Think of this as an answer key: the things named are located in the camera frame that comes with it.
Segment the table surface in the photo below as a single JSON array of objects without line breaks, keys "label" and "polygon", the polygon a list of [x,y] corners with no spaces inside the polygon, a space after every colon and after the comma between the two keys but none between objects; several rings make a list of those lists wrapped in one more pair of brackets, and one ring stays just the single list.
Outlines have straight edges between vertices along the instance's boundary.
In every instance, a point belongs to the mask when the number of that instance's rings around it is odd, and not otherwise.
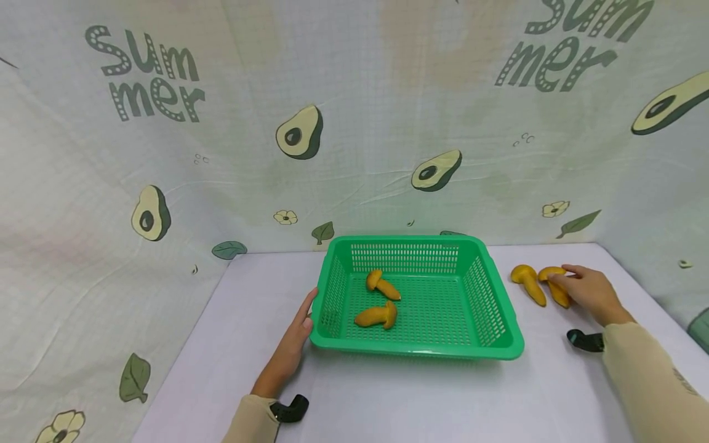
[{"label": "table surface", "polygon": [[[599,269],[623,304],[709,397],[709,356],[594,244],[491,247],[526,348],[515,361],[344,354],[306,345],[281,401],[311,404],[282,425],[287,442],[632,442],[600,354],[569,346],[567,330],[600,332],[578,307],[535,305],[508,273],[561,263]],[[315,286],[325,253],[246,254],[229,266],[133,437],[136,443],[214,442]]]}]

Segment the sleeve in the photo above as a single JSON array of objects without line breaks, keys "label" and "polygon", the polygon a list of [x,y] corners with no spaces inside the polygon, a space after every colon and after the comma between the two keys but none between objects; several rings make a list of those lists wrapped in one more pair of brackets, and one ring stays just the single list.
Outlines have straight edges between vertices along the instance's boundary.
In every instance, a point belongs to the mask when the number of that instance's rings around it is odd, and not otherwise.
[{"label": "sleeve", "polygon": [[274,443],[279,423],[270,406],[275,402],[259,396],[242,398],[222,443]]},{"label": "sleeve", "polygon": [[609,325],[605,364],[638,443],[709,442],[709,403],[642,326]]}]

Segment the flower print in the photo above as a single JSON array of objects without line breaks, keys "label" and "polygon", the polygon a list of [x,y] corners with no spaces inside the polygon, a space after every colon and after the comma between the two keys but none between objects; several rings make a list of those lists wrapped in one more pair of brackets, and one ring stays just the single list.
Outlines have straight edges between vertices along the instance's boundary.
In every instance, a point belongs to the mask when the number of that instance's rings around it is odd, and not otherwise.
[{"label": "flower print", "polygon": [[84,413],[73,409],[57,414],[52,424],[40,432],[35,443],[72,443],[85,421]]},{"label": "flower print", "polygon": [[557,201],[550,205],[544,205],[542,207],[542,215],[546,218],[558,217],[566,212],[570,205],[570,201]]},{"label": "flower print", "polygon": [[282,225],[293,225],[298,222],[298,216],[293,211],[278,211],[273,215],[273,218]]}]

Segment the human hand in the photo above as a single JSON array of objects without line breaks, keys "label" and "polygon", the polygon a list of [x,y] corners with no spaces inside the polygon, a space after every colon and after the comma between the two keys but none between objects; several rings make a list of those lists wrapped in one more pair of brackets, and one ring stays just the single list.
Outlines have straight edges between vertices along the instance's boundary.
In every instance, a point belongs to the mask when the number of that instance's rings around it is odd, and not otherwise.
[{"label": "human hand", "polygon": [[296,372],[301,363],[303,345],[313,330],[313,321],[308,317],[308,310],[317,295],[318,288],[308,293],[273,356],[261,371],[251,394],[262,398],[278,398],[283,387]]},{"label": "human hand", "polygon": [[620,304],[613,285],[603,272],[573,264],[565,264],[562,268],[575,275],[552,274],[549,275],[549,280],[565,289],[599,325],[605,327],[611,323],[635,322],[632,315]]}]

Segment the toy mushroom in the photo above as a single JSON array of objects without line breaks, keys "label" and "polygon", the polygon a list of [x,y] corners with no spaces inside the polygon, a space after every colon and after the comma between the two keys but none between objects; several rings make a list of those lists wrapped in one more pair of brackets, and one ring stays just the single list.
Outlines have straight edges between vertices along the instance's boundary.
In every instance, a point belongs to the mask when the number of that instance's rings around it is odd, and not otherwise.
[{"label": "toy mushroom", "polygon": [[557,266],[546,267],[539,271],[539,281],[546,281],[549,285],[549,290],[552,292],[552,298],[554,301],[557,302],[557,304],[562,308],[569,309],[569,306],[571,306],[571,298],[569,297],[569,294],[566,293],[564,288],[558,284],[549,281],[550,274],[564,275],[565,273],[566,270],[564,268]]},{"label": "toy mushroom", "polygon": [[527,294],[538,304],[545,307],[547,305],[547,297],[544,291],[537,283],[537,272],[528,264],[521,264],[512,270],[510,275],[512,281],[521,284],[525,287]]},{"label": "toy mushroom", "polygon": [[367,289],[379,289],[389,300],[401,300],[401,294],[394,286],[382,277],[381,269],[375,269],[367,276]]},{"label": "toy mushroom", "polygon": [[373,308],[363,310],[354,318],[354,322],[360,327],[369,327],[383,323],[384,329],[391,329],[391,327],[394,326],[394,322],[396,322],[396,314],[396,306],[391,301],[387,300],[385,306],[374,306]]}]

